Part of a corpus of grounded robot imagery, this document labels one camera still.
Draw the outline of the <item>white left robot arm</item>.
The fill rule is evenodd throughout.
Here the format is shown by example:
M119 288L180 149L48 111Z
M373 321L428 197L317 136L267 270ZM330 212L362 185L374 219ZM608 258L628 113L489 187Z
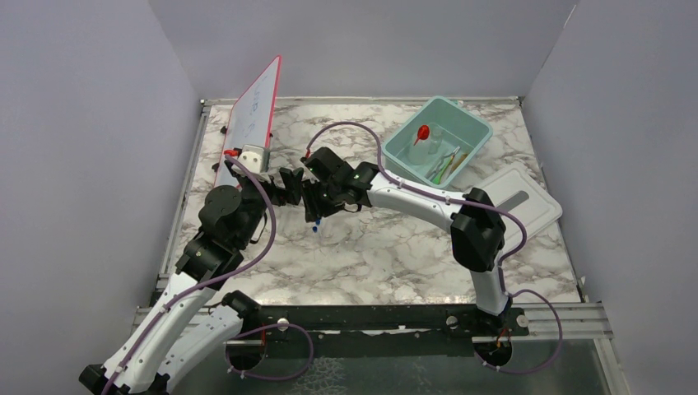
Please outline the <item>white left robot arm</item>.
M230 172L238 186L221 185L205 197L201 227L144 321L106 362L80 373L90 393L170 394L225 339L258 330L258 305L239 291L203 323L185 330L229 278L267 255L277 229L273 208L288 202L271 177L239 168Z

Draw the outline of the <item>red yellow green stick bundle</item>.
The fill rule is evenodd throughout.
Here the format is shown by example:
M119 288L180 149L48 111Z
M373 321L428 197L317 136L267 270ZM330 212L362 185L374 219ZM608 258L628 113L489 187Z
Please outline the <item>red yellow green stick bundle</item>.
M439 175L439 178L436 180L437 184L443 184L445 180L454 172L454 170L458 167L458 158L454 157L450 162L449 165L444 169L444 171Z

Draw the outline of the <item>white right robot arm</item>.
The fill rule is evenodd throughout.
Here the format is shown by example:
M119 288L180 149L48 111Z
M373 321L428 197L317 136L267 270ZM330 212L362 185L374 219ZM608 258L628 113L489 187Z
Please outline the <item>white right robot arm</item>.
M460 194L428 188L382 172L370 162L352 167L327 147L300 161L317 180L304 187L311 221L355 205L400 212L442 229L450 237L455 261L471 273L477 328L494 335L507 325L505 310L510 297L498 268L504 255L506 226L503 212L484 190L472 188Z

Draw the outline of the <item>tan bristle test tube brush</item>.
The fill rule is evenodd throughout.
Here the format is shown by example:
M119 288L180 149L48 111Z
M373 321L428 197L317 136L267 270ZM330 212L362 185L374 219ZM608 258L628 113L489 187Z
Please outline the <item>tan bristle test tube brush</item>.
M467 159L468 153L462 154L458 159L454 160L453 164L451 165L450 173L453 174L456 169Z

